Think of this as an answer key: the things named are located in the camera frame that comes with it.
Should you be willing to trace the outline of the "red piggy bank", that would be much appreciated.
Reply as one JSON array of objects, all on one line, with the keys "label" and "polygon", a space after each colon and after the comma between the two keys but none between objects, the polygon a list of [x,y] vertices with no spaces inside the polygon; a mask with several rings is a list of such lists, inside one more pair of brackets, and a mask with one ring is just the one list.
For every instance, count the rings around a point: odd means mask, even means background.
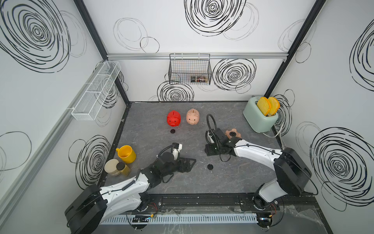
[{"label": "red piggy bank", "polygon": [[171,127],[177,127],[181,123],[181,115],[179,112],[173,110],[167,115],[167,124]]}]

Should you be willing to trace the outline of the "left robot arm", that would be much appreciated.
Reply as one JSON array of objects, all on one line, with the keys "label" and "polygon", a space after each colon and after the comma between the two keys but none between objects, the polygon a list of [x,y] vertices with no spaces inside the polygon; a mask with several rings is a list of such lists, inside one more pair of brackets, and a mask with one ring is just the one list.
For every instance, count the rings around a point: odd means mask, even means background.
[{"label": "left robot arm", "polygon": [[65,210],[67,227],[72,234],[91,234],[100,223],[128,211],[144,211],[150,204],[148,190],[164,182],[164,177],[174,173],[188,173],[196,159],[174,159],[164,153],[137,175],[107,187],[93,184],[87,187]]}]

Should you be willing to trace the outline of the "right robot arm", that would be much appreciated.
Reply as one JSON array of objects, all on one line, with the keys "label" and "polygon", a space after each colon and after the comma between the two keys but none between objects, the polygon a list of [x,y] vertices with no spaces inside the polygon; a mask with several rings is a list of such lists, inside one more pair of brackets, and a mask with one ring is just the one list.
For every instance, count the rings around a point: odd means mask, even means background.
[{"label": "right robot arm", "polygon": [[228,137],[219,128],[206,131],[205,139],[205,153],[208,156],[229,155],[245,158],[275,172],[276,178],[261,185],[253,196],[252,202],[258,210],[264,210],[274,200],[285,195],[302,195],[311,179],[310,169],[292,148],[266,148],[237,136]]}]

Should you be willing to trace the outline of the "orange-tan piggy bank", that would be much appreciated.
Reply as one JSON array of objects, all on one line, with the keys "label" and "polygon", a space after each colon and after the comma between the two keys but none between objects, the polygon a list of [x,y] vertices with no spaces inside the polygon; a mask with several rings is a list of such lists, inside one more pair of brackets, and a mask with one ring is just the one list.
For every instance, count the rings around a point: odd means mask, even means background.
[{"label": "orange-tan piggy bank", "polygon": [[226,130],[225,135],[226,135],[229,139],[231,139],[231,138],[233,138],[233,137],[242,138],[242,137],[241,137],[241,134],[238,133],[237,129],[235,129],[235,128],[233,128],[233,129],[231,129],[231,130]]}]

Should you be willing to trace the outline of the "light pink piggy bank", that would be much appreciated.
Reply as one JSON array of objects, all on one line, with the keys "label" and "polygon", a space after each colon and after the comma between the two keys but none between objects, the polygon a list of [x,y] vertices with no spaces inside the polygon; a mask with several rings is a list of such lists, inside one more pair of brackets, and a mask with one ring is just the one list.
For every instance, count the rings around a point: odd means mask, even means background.
[{"label": "light pink piggy bank", "polygon": [[200,120],[200,113],[196,109],[190,109],[186,114],[186,121],[190,125],[197,125]]}]

